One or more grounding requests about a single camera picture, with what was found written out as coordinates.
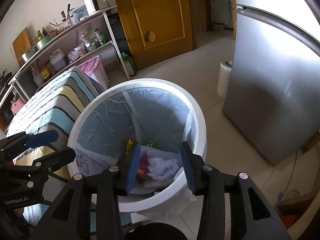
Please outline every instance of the yellow door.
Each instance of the yellow door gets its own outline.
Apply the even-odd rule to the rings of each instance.
[[[188,0],[115,0],[137,69],[193,50]]]

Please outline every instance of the plastic bag of food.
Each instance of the plastic bag of food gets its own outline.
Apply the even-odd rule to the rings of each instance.
[[[94,32],[97,35],[100,45],[106,44],[106,38],[104,37],[102,31],[99,28],[97,28],[94,30]]]
[[[79,39],[81,39],[81,41],[83,41],[83,43],[85,44],[86,48],[94,45],[95,43],[98,43],[99,40],[95,34],[95,32],[92,30],[92,26],[91,23],[89,23],[86,26],[86,30],[85,31],[81,31],[79,33]]]
[[[68,54],[68,60],[69,60],[68,62],[69,62],[69,64],[71,62],[74,62],[78,57],[79,57],[78,51],[74,51],[74,50],[70,51],[69,54]]]

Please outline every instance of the blue foam pad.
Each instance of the blue foam pad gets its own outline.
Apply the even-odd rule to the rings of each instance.
[[[26,142],[26,146],[34,149],[42,145],[55,142],[58,140],[58,138],[58,132],[55,130],[50,130],[30,136],[29,140]]]
[[[136,144],[136,147],[133,152],[133,157],[131,161],[131,166],[129,168],[128,174],[127,174],[127,185],[125,188],[125,191],[127,193],[130,192],[130,190],[133,189],[135,180],[137,177],[137,170],[139,166],[139,160],[140,160],[140,153],[141,153],[141,145],[140,143]]]
[[[189,162],[186,149],[184,148],[183,144],[180,145],[180,156],[182,159],[182,166],[184,169],[184,173],[187,178],[188,187],[191,190],[191,192],[194,194],[196,191],[196,185],[195,185],[195,177],[193,174],[193,170],[191,167],[191,164]]]

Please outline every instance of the green bottle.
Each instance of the green bottle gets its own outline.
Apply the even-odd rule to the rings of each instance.
[[[121,55],[129,76],[135,76],[137,74],[137,67],[133,61],[133,58],[124,52]]]
[[[41,34],[40,30],[39,30],[39,31],[37,31],[37,33],[38,33],[38,40],[41,40],[41,39],[43,38],[43,36],[42,36],[42,34]]]

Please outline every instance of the paper towel roll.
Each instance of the paper towel roll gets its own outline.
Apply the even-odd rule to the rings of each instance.
[[[223,98],[225,98],[227,94],[231,68],[232,68],[232,61],[226,60],[226,61],[220,62],[217,93],[219,96]]]

